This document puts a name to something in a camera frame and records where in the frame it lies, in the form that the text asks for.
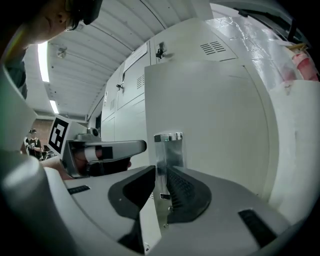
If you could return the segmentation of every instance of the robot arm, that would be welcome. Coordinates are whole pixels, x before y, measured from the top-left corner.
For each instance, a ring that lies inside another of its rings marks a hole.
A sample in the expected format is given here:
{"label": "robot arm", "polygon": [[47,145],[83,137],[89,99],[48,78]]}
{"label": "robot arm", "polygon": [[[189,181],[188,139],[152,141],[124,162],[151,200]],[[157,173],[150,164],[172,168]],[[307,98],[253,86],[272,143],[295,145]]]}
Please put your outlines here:
{"label": "robot arm", "polygon": [[72,178],[125,171],[130,157],[147,149],[143,140],[102,142],[95,128],[86,129],[59,115],[52,124],[48,146],[61,164],[51,160],[51,165],[44,163],[44,166],[54,167],[60,173],[65,170]]}

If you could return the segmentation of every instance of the cabinet door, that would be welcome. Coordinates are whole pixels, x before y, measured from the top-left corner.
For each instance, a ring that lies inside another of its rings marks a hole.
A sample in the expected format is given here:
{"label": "cabinet door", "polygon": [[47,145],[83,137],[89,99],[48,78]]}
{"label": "cabinet door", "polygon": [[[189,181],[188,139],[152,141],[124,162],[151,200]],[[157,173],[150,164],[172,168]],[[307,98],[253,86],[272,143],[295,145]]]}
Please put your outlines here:
{"label": "cabinet door", "polygon": [[101,121],[110,117],[116,110],[116,98],[117,98],[117,84],[119,84],[119,75],[122,70],[122,65],[113,73],[110,79],[106,83],[105,93],[102,105]]}
{"label": "cabinet door", "polygon": [[197,19],[190,19],[174,25],[154,37],[154,51],[164,42],[165,56],[156,58],[157,63],[168,61],[224,61],[235,59],[235,53],[225,44],[220,32],[213,32],[209,26]]}
{"label": "cabinet door", "polygon": [[258,93],[246,68],[218,61],[167,62],[145,69],[145,113],[150,164],[154,135],[183,132],[186,167],[243,185],[262,195],[270,152],[266,116],[273,109],[263,83]]}
{"label": "cabinet door", "polygon": [[[145,94],[130,101],[114,114],[115,141],[147,141]],[[131,168],[149,165],[148,150],[131,158]]]}
{"label": "cabinet door", "polygon": [[134,63],[124,75],[121,74],[124,79],[123,88],[118,92],[118,110],[145,92],[145,67],[151,65],[149,45],[148,42],[147,53]]}
{"label": "cabinet door", "polygon": [[101,123],[101,140],[103,142],[115,141],[115,118],[104,120]]}

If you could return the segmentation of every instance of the black slot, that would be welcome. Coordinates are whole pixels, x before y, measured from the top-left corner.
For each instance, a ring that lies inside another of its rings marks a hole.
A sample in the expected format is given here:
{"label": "black slot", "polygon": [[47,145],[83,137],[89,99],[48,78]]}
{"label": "black slot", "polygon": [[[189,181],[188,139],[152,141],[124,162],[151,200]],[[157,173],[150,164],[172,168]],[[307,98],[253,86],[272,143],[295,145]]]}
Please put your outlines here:
{"label": "black slot", "polygon": [[83,186],[76,186],[76,187],[72,187],[72,188],[68,188],[68,192],[70,195],[76,194],[76,193],[80,193],[86,190],[90,190],[90,187],[88,187],[87,185],[83,185]]}
{"label": "black slot", "polygon": [[277,238],[276,234],[260,219],[254,210],[242,210],[238,214],[261,248]]}

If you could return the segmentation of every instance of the person in background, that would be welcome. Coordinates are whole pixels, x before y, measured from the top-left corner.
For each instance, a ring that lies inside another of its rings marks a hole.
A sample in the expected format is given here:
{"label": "person in background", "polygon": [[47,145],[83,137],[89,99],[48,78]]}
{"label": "person in background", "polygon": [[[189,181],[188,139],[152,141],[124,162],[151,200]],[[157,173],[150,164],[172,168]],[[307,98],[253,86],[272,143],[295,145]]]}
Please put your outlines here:
{"label": "person in background", "polygon": [[29,133],[31,134],[31,138],[28,142],[29,155],[34,156],[39,160],[42,157],[42,149],[41,142],[37,138],[37,131],[36,129],[31,129]]}

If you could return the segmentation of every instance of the white panel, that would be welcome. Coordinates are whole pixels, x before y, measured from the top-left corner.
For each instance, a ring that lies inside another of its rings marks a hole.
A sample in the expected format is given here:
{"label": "white panel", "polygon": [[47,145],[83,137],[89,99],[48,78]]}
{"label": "white panel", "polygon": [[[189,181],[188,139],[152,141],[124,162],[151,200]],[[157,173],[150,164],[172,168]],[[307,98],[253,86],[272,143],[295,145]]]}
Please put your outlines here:
{"label": "white panel", "polygon": [[96,62],[112,70],[115,70],[121,63],[121,60],[110,57],[108,53],[104,51],[104,48],[95,48],[90,41],[75,40],[74,34],[66,35],[63,33],[61,36],[53,39],[52,42],[59,46],[67,47],[67,52],[70,52],[70,54]]}
{"label": "white panel", "polygon": [[142,37],[137,35],[135,31],[130,30],[129,27],[121,23],[116,17],[113,17],[111,13],[108,13],[107,8],[101,8],[99,17],[94,22],[94,25],[111,33],[112,36],[129,46],[132,50],[144,43]]}
{"label": "white panel", "polygon": [[269,203],[294,225],[308,216],[320,192],[320,83],[288,81],[269,93],[279,132]]}
{"label": "white panel", "polygon": [[[145,95],[132,100],[114,114],[114,138],[115,141],[147,141]],[[148,150],[131,158],[131,169],[148,166]]]}
{"label": "white panel", "polygon": [[181,22],[175,9],[167,0],[144,0],[144,2],[152,7],[152,10],[161,17],[167,27]]}
{"label": "white panel", "polygon": [[147,49],[148,52],[125,72],[123,89],[120,89],[117,98],[118,110],[145,92],[145,67],[151,64],[149,44]]}
{"label": "white panel", "polygon": [[104,10],[107,10],[109,15],[113,14],[114,18],[119,20],[125,26],[128,26],[131,30],[135,31],[142,39],[148,40],[155,35],[139,16],[135,15],[130,8],[126,7],[120,1],[103,1],[102,7],[104,7]]}
{"label": "white panel", "polygon": [[188,9],[185,0],[167,0],[167,2],[170,4],[170,6],[168,7],[172,8],[175,11],[178,19],[181,22],[192,18],[192,14]]}
{"label": "white panel", "polygon": [[260,96],[243,66],[216,61],[146,67],[150,163],[154,135],[184,133],[186,166],[234,181],[259,196],[269,164],[269,134]]}
{"label": "white panel", "polygon": [[101,140],[103,142],[115,141],[115,118],[105,120],[101,123]]}
{"label": "white panel", "polygon": [[141,209],[139,215],[144,250],[148,248],[149,250],[146,252],[146,254],[148,254],[161,239],[155,201],[152,194]]}
{"label": "white panel", "polygon": [[146,26],[156,35],[164,30],[156,16],[140,0],[118,0],[122,5],[126,6],[131,12],[139,17]]}
{"label": "white panel", "polygon": [[208,25],[198,19],[187,20],[156,35],[156,52],[161,42],[165,43],[167,51],[165,57],[157,58],[159,63],[187,60],[223,61],[237,58]]}
{"label": "white panel", "polygon": [[81,32],[89,35],[92,39],[102,41],[106,45],[113,48],[113,51],[122,53],[125,56],[128,56],[132,52],[132,49],[128,48],[122,43],[119,43],[119,41],[112,37],[112,35],[109,35],[108,33],[101,31],[99,28],[95,27],[94,23],[90,26],[85,26]]}
{"label": "white panel", "polygon": [[103,98],[103,105],[102,105],[102,115],[101,121],[108,118],[112,115],[117,107],[117,84],[119,84],[119,78],[121,70],[123,70],[123,65],[120,66],[111,76],[111,78],[106,83],[104,98]]}

